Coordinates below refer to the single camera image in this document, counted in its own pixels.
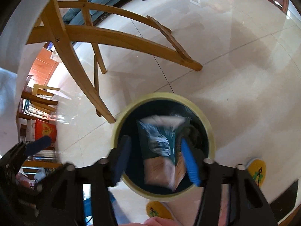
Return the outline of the green and brown snack bag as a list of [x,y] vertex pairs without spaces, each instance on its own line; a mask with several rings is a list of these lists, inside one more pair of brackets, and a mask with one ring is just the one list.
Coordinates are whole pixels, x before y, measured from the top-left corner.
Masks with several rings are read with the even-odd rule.
[[174,192],[185,176],[181,138],[190,120],[182,116],[153,115],[137,121],[144,165],[144,182]]

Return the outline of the round yellow-rimmed trash bin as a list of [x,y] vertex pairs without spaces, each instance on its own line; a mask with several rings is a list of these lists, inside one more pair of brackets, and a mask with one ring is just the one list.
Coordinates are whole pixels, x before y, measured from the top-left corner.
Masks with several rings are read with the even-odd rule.
[[188,99],[168,92],[144,95],[119,116],[112,134],[117,147],[123,136],[131,139],[124,183],[154,201],[174,201],[195,186],[182,156],[187,138],[205,157],[215,157],[213,130],[203,111]]

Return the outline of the red gift box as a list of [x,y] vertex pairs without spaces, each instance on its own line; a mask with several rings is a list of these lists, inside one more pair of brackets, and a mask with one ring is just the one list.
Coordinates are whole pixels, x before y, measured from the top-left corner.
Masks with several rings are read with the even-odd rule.
[[55,124],[45,122],[42,120],[36,120],[35,122],[35,140],[40,139],[44,136],[49,136],[52,140],[52,143],[56,142],[57,139],[57,129]]

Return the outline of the wooden stool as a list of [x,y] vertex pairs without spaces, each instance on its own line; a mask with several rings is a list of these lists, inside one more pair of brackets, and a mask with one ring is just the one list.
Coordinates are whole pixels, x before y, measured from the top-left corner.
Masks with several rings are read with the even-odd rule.
[[52,99],[55,95],[52,93],[52,91],[58,92],[60,91],[60,88],[49,87],[35,83],[33,88],[22,91],[21,98],[28,100],[29,105],[34,109],[47,114],[52,114],[56,112],[58,105],[58,101]]

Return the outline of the yellow flower slipper left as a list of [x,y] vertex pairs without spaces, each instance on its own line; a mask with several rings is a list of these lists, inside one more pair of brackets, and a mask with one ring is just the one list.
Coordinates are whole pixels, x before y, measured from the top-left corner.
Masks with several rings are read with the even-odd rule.
[[146,214],[149,216],[149,218],[160,217],[174,220],[172,211],[164,202],[149,201],[146,205]]

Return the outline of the orange wooden cabinet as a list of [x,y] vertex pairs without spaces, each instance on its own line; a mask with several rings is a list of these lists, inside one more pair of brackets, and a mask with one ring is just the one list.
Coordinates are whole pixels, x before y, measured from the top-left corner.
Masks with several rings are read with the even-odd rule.
[[33,65],[29,75],[32,75],[28,85],[33,87],[34,84],[47,85],[59,63],[51,59],[52,51],[42,48]]

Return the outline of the wooden table leg frame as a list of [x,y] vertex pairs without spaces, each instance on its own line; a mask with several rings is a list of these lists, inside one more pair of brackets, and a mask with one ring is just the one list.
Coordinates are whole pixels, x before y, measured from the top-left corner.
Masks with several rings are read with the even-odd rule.
[[[83,26],[66,25],[63,22],[60,13],[60,9],[62,8],[80,9],[82,11],[85,24]],[[89,12],[90,10],[119,15],[157,29],[169,41],[169,43],[173,46],[173,49],[128,33],[94,27]],[[103,100],[100,98],[98,90],[98,72],[107,72],[100,53],[99,45],[110,45],[146,53],[166,59],[194,71],[200,71],[202,69],[202,65],[193,60],[183,49],[180,43],[178,43],[172,36],[171,30],[160,24],[153,17],[144,17],[128,10],[91,3],[88,0],[49,0],[48,4],[44,7],[37,19],[37,22],[27,40],[28,44],[41,42],[52,42],[54,44],[54,47],[68,72],[84,95],[86,95],[91,104],[93,104],[96,108],[97,115],[99,117],[103,117],[110,124],[114,123],[116,120]],[[72,46],[73,42],[86,42],[92,45],[94,55],[96,57],[94,61],[93,83],[89,80],[79,58],[75,53]]]

